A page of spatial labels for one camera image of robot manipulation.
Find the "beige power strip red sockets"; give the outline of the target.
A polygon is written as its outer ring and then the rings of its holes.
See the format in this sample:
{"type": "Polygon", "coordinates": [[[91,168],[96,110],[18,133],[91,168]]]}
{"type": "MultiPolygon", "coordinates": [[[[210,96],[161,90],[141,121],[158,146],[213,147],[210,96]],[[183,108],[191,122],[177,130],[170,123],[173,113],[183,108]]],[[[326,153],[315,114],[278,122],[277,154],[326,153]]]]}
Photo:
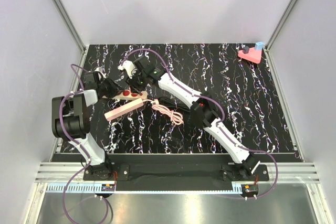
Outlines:
{"type": "Polygon", "coordinates": [[[130,90],[123,90],[122,92],[118,93],[113,98],[107,98],[106,96],[102,97],[103,99],[115,99],[115,100],[136,100],[136,99],[142,99],[145,100],[148,98],[148,93],[146,91],[142,91],[141,93],[132,93],[130,90]]]}

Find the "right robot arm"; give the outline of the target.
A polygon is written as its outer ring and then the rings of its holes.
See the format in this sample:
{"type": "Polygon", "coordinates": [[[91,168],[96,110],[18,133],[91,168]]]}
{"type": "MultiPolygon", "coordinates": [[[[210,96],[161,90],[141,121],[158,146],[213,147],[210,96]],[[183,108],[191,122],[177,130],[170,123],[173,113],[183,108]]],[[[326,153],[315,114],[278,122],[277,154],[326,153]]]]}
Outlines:
{"type": "Polygon", "coordinates": [[[126,82],[132,91],[139,93],[147,85],[155,85],[182,101],[189,108],[194,125],[210,134],[231,156],[235,172],[244,180],[256,176],[260,161],[226,128],[217,113],[221,106],[208,92],[190,88],[145,56],[135,61],[124,60],[119,69],[127,73],[126,82]]]}

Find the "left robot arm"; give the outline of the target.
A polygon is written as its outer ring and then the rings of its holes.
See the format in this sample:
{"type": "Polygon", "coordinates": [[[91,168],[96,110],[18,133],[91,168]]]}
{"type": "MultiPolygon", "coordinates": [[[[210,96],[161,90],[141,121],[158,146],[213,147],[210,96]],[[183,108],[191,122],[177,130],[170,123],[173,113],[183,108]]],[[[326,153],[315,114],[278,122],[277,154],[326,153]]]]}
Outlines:
{"type": "Polygon", "coordinates": [[[102,98],[114,98],[121,87],[100,68],[86,72],[84,89],[68,96],[52,98],[51,129],[56,138],[68,142],[82,155],[85,175],[92,180],[117,179],[115,165],[90,133],[89,107],[102,98]]]}

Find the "dark grey plug block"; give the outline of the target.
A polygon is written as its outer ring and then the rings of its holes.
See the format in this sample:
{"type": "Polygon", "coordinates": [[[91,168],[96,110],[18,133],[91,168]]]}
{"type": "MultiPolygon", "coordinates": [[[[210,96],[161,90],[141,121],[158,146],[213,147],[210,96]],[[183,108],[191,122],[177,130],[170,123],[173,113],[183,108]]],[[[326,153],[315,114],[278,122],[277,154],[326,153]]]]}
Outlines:
{"type": "Polygon", "coordinates": [[[248,54],[248,53],[249,53],[249,47],[248,47],[248,46],[245,46],[245,47],[243,48],[243,53],[244,53],[244,54],[248,54]]]}

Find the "pink triangular socket block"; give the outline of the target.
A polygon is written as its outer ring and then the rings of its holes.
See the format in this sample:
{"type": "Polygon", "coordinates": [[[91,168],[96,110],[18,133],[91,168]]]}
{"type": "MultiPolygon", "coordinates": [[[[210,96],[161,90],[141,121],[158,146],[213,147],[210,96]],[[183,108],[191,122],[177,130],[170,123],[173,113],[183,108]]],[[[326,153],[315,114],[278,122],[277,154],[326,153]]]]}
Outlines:
{"type": "Polygon", "coordinates": [[[259,64],[261,62],[262,50],[256,51],[255,48],[249,48],[249,53],[244,54],[243,50],[238,52],[238,57],[247,61],[259,64]]]}

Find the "blue plug block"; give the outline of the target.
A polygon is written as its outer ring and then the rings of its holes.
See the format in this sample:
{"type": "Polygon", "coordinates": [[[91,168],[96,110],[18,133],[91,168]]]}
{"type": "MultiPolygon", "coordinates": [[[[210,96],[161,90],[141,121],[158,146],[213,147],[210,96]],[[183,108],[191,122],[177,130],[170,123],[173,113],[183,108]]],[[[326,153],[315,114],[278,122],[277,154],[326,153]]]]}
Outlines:
{"type": "Polygon", "coordinates": [[[255,50],[256,51],[262,50],[263,47],[264,47],[264,43],[262,41],[259,41],[259,42],[255,43],[255,50]]]}

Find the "pink power strip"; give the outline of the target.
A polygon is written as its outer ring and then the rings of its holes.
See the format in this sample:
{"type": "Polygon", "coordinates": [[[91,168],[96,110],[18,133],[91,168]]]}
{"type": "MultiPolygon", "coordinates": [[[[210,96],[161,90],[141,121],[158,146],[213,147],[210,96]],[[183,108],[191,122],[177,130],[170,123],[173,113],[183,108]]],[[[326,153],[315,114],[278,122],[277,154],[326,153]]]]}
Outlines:
{"type": "Polygon", "coordinates": [[[141,98],[128,102],[116,109],[113,109],[104,114],[107,121],[112,121],[124,114],[127,114],[133,110],[136,110],[144,105],[144,102],[141,98]]]}

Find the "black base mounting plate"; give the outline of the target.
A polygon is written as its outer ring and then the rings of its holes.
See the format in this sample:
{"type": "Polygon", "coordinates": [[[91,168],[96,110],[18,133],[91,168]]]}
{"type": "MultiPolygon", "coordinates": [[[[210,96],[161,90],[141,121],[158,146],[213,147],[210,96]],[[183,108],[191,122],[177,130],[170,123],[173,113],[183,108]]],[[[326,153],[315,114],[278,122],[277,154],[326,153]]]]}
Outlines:
{"type": "Polygon", "coordinates": [[[228,154],[110,154],[119,191],[224,191],[233,184],[268,182],[267,166],[253,175],[228,154]]]}

